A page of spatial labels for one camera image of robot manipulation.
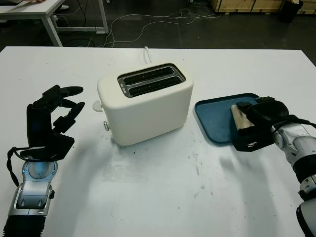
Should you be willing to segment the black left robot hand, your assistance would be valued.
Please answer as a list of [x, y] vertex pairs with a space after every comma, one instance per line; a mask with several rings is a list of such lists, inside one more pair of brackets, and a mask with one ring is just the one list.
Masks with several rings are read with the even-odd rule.
[[[80, 86], [61, 88], [53, 86], [42, 97], [27, 106], [28, 148], [22, 148], [19, 157], [31, 162], [54, 162], [65, 158], [75, 140], [66, 136], [85, 106], [67, 99], [83, 92]], [[51, 122], [51, 113], [58, 107], [68, 108], [65, 116]]]

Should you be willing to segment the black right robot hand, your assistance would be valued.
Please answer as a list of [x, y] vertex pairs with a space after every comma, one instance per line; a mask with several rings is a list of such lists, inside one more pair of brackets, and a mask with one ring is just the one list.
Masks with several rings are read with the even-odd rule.
[[273, 97], [257, 97], [255, 103], [237, 102], [236, 106], [254, 126], [267, 127], [285, 120], [289, 110]]

